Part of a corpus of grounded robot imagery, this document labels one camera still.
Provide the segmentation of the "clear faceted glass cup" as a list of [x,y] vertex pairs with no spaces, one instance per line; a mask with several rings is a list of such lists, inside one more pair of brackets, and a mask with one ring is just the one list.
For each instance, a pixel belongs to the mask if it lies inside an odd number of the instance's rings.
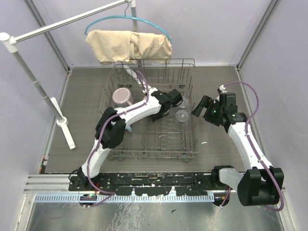
[[190,106],[190,100],[189,98],[183,96],[182,97],[182,101],[181,103],[179,104],[179,109],[181,110],[188,110],[189,109],[189,106]]

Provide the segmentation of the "blue ceramic mug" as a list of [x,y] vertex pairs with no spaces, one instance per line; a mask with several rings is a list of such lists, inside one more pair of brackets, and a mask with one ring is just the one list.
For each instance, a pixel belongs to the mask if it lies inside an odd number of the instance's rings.
[[[116,111],[119,111],[120,109],[122,109],[122,107],[117,107],[117,108],[115,108]],[[126,127],[126,130],[127,130],[128,132],[132,132],[132,127],[131,127],[131,126],[127,126],[127,127]]]

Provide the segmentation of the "lilac ceramic mug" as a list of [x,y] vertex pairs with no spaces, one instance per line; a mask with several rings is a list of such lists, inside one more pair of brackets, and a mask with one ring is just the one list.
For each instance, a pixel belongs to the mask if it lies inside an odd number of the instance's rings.
[[118,88],[112,95],[113,102],[118,107],[127,107],[134,104],[133,97],[128,88]]

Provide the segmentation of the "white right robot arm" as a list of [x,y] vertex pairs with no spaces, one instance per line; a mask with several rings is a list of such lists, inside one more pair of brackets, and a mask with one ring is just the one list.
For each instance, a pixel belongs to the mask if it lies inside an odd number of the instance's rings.
[[245,113],[238,112],[235,93],[221,92],[216,99],[203,96],[192,115],[199,117],[203,109],[206,109],[203,115],[205,121],[224,127],[245,167],[245,173],[241,174],[229,166],[215,166],[212,186],[221,190],[227,185],[236,190],[243,206],[263,205],[271,209],[273,205],[280,204],[279,210],[282,210],[284,173],[281,168],[275,168],[262,153]]

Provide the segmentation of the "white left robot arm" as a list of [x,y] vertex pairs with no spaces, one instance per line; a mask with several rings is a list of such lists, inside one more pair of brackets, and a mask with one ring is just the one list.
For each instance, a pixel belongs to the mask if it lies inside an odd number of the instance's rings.
[[95,128],[93,148],[85,163],[77,170],[79,185],[86,191],[95,188],[96,177],[104,160],[112,149],[121,144],[129,126],[148,116],[152,121],[157,121],[181,102],[182,95],[177,89],[166,93],[151,88],[147,90],[145,99],[138,103],[117,110],[108,107]]

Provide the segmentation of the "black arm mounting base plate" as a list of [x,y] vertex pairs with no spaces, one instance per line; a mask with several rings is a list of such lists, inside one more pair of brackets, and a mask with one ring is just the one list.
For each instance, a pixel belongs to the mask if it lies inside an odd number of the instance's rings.
[[210,191],[226,191],[228,186],[209,172],[140,172],[100,173],[89,182],[70,174],[69,191],[94,191],[100,195],[176,196],[207,195]]

